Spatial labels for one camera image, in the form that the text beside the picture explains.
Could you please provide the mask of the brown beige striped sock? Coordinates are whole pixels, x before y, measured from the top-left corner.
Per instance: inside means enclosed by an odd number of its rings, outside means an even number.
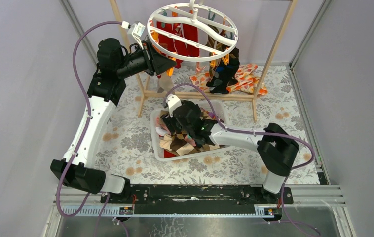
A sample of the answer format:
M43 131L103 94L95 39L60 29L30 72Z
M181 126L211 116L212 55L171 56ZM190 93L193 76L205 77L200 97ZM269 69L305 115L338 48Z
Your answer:
M200 149L194 147L184 139L179 139L177 136L169 136L168 134L165 134L159 139L159 146L175 156L184 156L200 152Z

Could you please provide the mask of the orange clothespin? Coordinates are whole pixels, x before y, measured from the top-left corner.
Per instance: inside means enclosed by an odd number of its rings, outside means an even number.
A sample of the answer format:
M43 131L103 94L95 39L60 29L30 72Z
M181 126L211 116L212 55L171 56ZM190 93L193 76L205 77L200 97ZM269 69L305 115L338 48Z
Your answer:
M166 73L167 73L167 76L169 76L169 77L171 77L172 75L173 75L173 73L174 73L174 67L171 67L170 69L168 69L167 71L166 71Z

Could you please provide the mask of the grey sock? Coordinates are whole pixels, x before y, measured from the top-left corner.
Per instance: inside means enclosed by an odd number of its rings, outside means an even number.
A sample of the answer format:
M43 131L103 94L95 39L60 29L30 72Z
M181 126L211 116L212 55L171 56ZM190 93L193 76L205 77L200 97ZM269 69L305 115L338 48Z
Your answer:
M157 93L167 93L173 87L174 83L171 76L169 76L167 73L162 73L159 75Z

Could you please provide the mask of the white round sock hanger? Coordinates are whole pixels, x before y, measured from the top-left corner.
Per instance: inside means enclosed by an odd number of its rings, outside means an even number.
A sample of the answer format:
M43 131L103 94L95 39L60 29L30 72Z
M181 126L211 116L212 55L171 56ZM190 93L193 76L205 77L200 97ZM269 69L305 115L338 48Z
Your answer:
M217 27L219 32L232 32L233 39L219 35L208 25ZM189 62L210 62L229 55L236 48L239 35L226 14L194 0L166 5L153 12L147 21L147 34L159 53ZM218 51L206 46L208 36L227 49Z

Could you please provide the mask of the brown yellow argyle sock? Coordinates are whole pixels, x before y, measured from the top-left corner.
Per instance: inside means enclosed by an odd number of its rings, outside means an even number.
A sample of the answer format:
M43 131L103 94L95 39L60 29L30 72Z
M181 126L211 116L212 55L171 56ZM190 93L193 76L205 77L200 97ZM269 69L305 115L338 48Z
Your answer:
M170 134L174 135L177 133L177 120L174 117L170 116L169 112L162 114L159 118L168 129Z

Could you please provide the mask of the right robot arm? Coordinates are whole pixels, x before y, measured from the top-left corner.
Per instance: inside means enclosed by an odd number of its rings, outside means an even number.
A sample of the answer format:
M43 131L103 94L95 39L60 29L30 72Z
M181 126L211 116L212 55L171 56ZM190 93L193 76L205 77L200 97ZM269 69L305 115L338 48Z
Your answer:
M164 103L169 114L163 117L171 132L186 132L196 145L234 146L257 152L268 173L261 189L267 203L280 198L280 190L290 175L299 145L279 125L270 123L262 131L229 127L217 119L207 119L200 107L171 94Z

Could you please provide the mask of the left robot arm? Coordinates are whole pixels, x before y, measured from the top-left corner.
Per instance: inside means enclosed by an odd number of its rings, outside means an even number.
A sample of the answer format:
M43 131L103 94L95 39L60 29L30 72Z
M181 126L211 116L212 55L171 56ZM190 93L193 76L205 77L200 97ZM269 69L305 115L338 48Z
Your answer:
M92 194L112 193L120 203L130 199L131 190L125 186L128 180L94 167L106 124L126 88L126 78L141 72L159 75L176 65L174 60L156 51L149 40L143 41L142 46L133 46L134 51L128 52L117 39L99 42L97 69L87 90L89 105L68 151L50 165L63 185Z

